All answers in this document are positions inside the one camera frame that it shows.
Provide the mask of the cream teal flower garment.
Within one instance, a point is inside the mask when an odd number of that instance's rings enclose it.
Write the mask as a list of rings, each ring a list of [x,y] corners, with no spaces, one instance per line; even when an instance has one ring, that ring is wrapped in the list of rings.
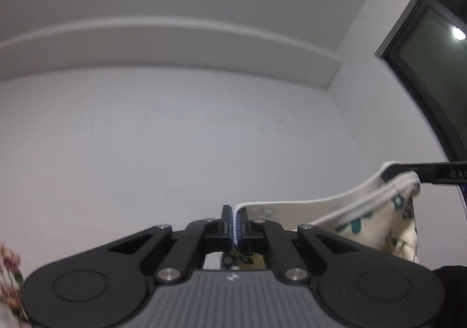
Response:
[[[268,220],[296,231],[310,224],[346,239],[417,262],[418,232],[413,200],[419,195],[419,176],[413,171],[391,175],[395,162],[386,162],[364,183],[342,194],[308,201],[245,202],[233,208],[250,220]]]

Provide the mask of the dark window frame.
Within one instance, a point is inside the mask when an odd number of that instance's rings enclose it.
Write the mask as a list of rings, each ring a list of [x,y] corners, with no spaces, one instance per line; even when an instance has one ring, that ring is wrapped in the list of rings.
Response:
[[[410,0],[378,56],[450,161],[466,160],[466,0]]]

